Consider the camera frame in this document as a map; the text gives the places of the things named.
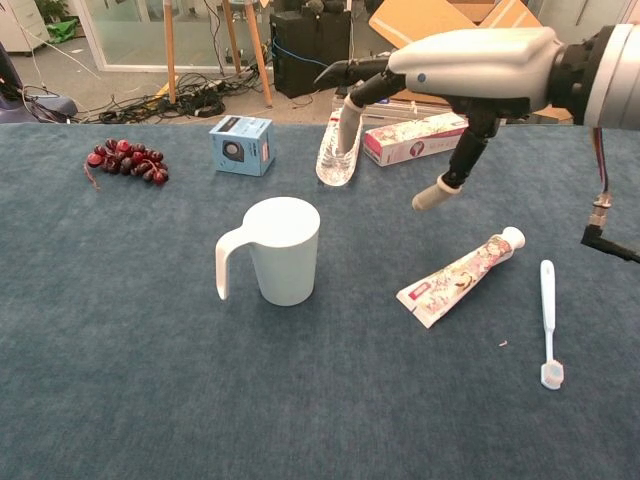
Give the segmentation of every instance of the small blue box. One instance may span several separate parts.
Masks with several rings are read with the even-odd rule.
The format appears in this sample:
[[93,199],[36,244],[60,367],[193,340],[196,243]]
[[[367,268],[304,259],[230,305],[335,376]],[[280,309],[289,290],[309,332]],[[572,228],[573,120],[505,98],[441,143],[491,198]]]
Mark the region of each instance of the small blue box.
[[227,115],[209,134],[216,170],[260,177],[275,159],[269,119]]

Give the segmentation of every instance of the mug handle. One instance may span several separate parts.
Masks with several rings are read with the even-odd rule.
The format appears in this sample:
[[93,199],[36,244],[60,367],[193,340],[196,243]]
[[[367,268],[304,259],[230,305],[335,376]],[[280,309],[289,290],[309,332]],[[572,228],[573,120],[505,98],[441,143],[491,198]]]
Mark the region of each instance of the mug handle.
[[233,251],[250,243],[251,239],[243,227],[225,233],[216,243],[216,287],[222,300],[229,296],[229,266],[227,259]]

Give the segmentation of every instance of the grape stem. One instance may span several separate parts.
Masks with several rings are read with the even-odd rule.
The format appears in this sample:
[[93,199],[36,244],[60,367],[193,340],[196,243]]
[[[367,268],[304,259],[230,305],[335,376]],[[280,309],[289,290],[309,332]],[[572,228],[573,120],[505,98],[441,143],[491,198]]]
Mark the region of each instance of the grape stem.
[[93,176],[93,174],[87,168],[87,162],[84,162],[84,173],[87,176],[87,178],[89,179],[89,181],[91,182],[91,185],[93,185],[93,188],[95,188],[96,191],[99,192],[100,191],[100,187],[98,186],[98,182],[96,182],[96,179]]

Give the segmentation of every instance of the toothpaste box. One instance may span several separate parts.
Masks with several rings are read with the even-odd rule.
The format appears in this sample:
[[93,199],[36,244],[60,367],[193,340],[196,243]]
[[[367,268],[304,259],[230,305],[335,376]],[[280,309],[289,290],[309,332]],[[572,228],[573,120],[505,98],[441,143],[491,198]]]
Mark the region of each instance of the toothpaste box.
[[364,151],[381,167],[452,150],[467,127],[455,113],[386,125],[365,133]]
[[216,170],[260,177],[275,159],[269,119],[227,115],[209,134]]

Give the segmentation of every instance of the grapes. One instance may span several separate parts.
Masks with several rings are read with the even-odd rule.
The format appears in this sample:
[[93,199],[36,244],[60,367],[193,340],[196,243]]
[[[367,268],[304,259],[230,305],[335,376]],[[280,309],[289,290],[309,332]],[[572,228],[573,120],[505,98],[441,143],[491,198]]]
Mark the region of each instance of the grapes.
[[131,144],[126,139],[108,138],[104,146],[96,145],[93,148],[93,152],[87,156],[84,169],[96,190],[99,190],[99,187],[88,167],[100,167],[103,172],[112,175],[121,173],[134,177],[142,176],[146,182],[160,186],[169,180],[169,167],[163,163],[163,159],[162,152],[147,149],[142,143]]
[[97,153],[90,153],[87,157],[87,165],[89,165],[91,168],[99,167],[100,165],[102,165],[103,161],[104,157],[98,155]]

